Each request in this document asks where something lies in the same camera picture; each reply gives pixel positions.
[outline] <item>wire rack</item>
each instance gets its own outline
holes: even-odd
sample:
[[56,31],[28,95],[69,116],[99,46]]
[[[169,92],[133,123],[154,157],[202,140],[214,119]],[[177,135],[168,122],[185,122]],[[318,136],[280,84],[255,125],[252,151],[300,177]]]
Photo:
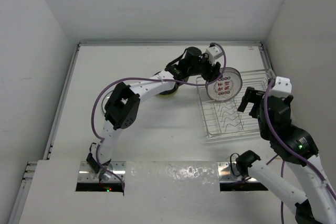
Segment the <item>wire rack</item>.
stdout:
[[[230,141],[235,138],[259,135],[258,121],[248,113],[253,104],[249,103],[244,113],[237,109],[242,101],[247,87],[265,91],[268,79],[274,77],[272,70],[255,70],[241,72],[243,86],[240,93],[227,102],[211,100],[205,87],[197,87],[201,104],[207,142]],[[205,83],[202,77],[196,79],[197,83]]]

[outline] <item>white wall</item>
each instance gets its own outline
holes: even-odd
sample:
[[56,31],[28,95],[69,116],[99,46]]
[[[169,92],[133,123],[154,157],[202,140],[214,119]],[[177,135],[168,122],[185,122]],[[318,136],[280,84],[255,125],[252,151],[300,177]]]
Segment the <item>white wall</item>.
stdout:
[[336,187],[336,0],[286,0],[267,39],[276,73],[291,78],[293,111]]
[[283,0],[46,0],[72,41],[264,40]]
[[44,0],[0,0],[0,223],[43,156],[74,48]]

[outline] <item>plate with red pattern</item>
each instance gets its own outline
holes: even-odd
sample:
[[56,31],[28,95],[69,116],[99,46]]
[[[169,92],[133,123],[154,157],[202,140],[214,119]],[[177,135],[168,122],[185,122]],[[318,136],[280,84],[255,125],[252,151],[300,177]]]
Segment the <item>plate with red pattern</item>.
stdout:
[[206,86],[206,93],[214,101],[226,102],[238,95],[242,86],[243,80],[239,71],[227,67],[218,81]]

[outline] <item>gray wall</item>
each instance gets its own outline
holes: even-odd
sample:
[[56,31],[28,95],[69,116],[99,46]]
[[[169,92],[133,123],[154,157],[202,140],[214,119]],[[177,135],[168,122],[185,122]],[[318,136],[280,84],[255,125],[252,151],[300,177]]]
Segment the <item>gray wall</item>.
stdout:
[[293,111],[336,187],[336,0],[286,0],[267,39],[276,73],[293,84]]
[[72,41],[264,40],[283,0],[46,0]]
[[0,0],[0,223],[42,158],[71,46],[44,0]]

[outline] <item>white table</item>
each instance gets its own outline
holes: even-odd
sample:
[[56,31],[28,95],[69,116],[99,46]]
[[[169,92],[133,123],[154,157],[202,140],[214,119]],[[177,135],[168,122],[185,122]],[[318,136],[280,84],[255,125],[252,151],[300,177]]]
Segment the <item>white table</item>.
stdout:
[[[125,196],[75,192],[79,163],[96,142],[90,114],[98,93],[124,77],[150,77],[188,46],[82,46],[77,55],[50,160],[34,174],[21,224],[26,223],[280,223],[280,201],[267,191],[219,192],[216,161],[233,152],[253,150],[274,156],[259,137],[205,144],[195,87],[182,86],[170,98],[143,103],[136,122],[121,135],[112,153],[126,161]],[[239,71],[263,69],[258,46],[225,46],[227,66]],[[103,126],[100,107],[96,128]],[[279,168],[275,161],[274,168]],[[202,173],[195,176],[195,171]],[[286,210],[286,223],[295,223]]]

